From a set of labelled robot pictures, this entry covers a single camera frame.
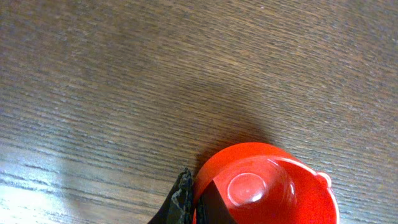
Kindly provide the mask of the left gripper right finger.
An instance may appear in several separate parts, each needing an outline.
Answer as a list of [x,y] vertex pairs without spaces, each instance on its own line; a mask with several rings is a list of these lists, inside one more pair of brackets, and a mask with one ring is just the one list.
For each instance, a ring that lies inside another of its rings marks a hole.
[[237,224],[236,220],[229,213],[213,181],[207,185],[198,200],[196,224]]

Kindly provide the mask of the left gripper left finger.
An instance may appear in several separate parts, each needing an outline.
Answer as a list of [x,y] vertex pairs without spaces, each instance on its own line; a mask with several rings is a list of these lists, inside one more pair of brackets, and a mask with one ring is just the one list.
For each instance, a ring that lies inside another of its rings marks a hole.
[[191,224],[193,221],[193,177],[181,172],[159,211],[148,224]]

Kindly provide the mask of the orange measuring scoop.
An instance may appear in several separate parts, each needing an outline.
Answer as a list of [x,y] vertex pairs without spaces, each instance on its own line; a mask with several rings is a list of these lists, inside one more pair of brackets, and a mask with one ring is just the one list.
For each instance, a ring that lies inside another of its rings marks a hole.
[[210,157],[194,182],[194,203],[213,181],[237,223],[340,223],[330,176],[261,142]]

